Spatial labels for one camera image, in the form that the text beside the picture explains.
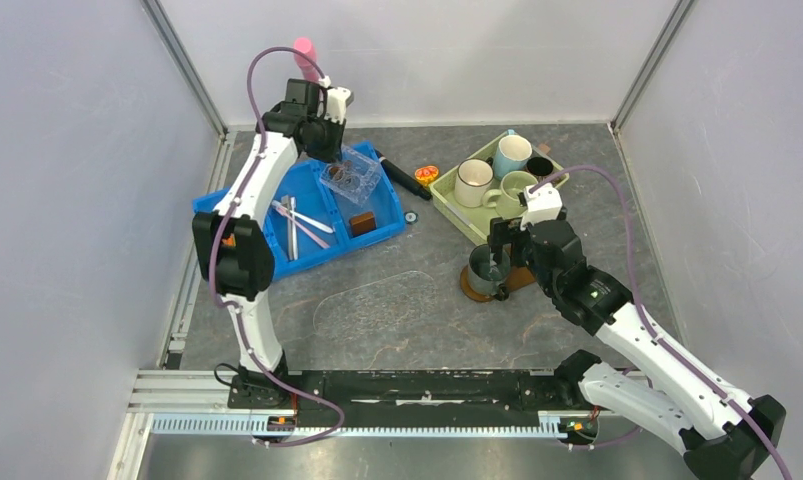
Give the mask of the grey toothbrush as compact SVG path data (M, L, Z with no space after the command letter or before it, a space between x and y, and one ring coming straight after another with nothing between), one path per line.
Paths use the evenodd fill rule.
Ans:
M298 246L298 228L294 217L295 204L294 198L289 195L284 195L281 199L282 205L287 210L287 230L288 230L288 257L290 261L296 261L299 258Z

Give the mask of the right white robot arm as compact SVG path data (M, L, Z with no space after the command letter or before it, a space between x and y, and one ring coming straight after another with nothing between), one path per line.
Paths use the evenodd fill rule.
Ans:
M512 265L529 270L555 309L627 358L646 376L635 381L579 350L556 369L557 400L615 412L663 440L699 479L748 479L772 459L791 475L777 446L786 419L770 395L757 398L720 378L647 313L614 276L590 265L563 219L529 226L495 218L487 239L492 257L509 249Z

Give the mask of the light blue mug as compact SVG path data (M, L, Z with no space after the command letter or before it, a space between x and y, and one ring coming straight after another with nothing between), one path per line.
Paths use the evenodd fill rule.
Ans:
M518 134L508 134L502 137L493 154L492 169L497 179L506 174L522 170L527 160L533 155L532 144Z

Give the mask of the black mug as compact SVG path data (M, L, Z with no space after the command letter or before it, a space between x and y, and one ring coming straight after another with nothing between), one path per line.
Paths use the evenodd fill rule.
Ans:
M554 172L554 165L544 156L534 156L527 160L525 170L537 178L544 178Z

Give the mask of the pink microphone on stand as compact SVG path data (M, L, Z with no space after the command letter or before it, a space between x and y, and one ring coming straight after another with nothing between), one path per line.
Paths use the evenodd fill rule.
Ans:
M311 83L306 88L307 114L299 127L298 139L310 157L326 163L337 162L341 155L343 125L322 119L326 90L330 88L329 78L321 73L309 38L297 38L292 48L303 79Z

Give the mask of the brown oval wooden tray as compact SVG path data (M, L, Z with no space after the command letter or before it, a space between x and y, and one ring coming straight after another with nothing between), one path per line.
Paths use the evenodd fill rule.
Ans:
M461 289L462 293L468 299L470 299L470 300L472 300L474 302L478 302L478 303L488 303L488 302L491 302L491 301L498 301L498 300L491 300L491 301L486 301L486 302L479 302L479 301L475 301L474 299L471 298L470 292L468 291L467 282L466 282L466 267L467 267L467 265L462 269L462 271L460 273L460 277L459 277L459 285L460 285L460 289ZM509 292L509 297L510 297L510 295L512 293L514 293L514 292L516 292L518 290L521 290L521 289L533 284L534 282L535 282L535 280L534 280L533 276L531 275L530 271L527 268L525 268L525 267L516 268L516 267L512 267L511 266L511 271L510 271L509 277L508 277L507 282L506 282L506 286L507 286L507 289L508 289L508 292Z

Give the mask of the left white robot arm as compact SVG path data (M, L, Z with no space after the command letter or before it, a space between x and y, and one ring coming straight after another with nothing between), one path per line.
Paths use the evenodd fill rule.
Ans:
M353 92L290 79L284 98L256 113L256 135L236 182L210 212L192 220L199 266L215 304L228 311L239 345L231 387L253 393L267 407L295 393L267 298L275 260L261 225L288 170L302 155L333 163L341 158Z

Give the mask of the dark grey mug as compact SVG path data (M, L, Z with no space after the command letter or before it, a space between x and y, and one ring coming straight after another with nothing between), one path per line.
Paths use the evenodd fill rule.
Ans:
M476 246L466 267L466 282L475 301L504 301L509 297L506 286L511 271L510 256L505 248L494 252L488 245Z

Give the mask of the blue compartment bin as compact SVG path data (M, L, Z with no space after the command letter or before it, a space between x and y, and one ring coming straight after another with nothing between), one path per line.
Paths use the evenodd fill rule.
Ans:
M284 176L274 198L279 200L284 195L290 195L296 200L297 212L333 227L335 232L329 234L309 226L330 245L330 248L320 248L298 230L299 258L290 261L286 250L287 220L270 208L261 224L261 230L274 258L274 280L280 280L383 242L403 233L406 228L402 206L386 175L381 175L366 203L357 206L320 183L319 176L324 166L324 163L313 159L297 163ZM371 233L352 238L348 219L366 211L375 214L377 228Z

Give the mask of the white mug brown rim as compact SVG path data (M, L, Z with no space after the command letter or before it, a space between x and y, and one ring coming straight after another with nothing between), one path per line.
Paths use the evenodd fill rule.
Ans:
M456 169L454 198L466 208L481 207L483 196L494 179L492 167L484 160L467 159Z

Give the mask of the clear plastic toothbrush holder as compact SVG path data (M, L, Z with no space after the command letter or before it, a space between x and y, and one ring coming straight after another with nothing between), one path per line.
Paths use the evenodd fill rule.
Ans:
M362 206L380 181L381 171L377 160L343 145L340 160L326 164L321 170L319 181L333 193Z

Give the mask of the orange yellow toy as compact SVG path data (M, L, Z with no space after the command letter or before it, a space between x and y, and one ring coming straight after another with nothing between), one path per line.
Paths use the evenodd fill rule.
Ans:
M414 172L415 180L428 188L440 176L440 170L434 165L419 167Z

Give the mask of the orange toothpaste tube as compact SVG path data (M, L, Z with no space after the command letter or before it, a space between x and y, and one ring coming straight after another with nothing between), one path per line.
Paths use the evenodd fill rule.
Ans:
M221 240L221 244L228 248L234 248L236 246L236 238L233 234L223 237Z

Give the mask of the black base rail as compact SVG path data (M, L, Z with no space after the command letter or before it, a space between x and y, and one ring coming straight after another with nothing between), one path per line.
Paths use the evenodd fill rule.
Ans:
M532 370L303 370L270 378L234 368L231 410L257 413L252 436L294 445L341 437L567 440L561 414L590 410L575 383Z

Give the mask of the light green mug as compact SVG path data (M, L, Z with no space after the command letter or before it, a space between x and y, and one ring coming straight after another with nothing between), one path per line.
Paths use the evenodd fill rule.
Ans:
M526 207L520 203L519 194L527 187L538 183L538 178L525 171L507 173L499 185L488 190L481 199L481 206L494 209L502 218L515 218L522 215Z

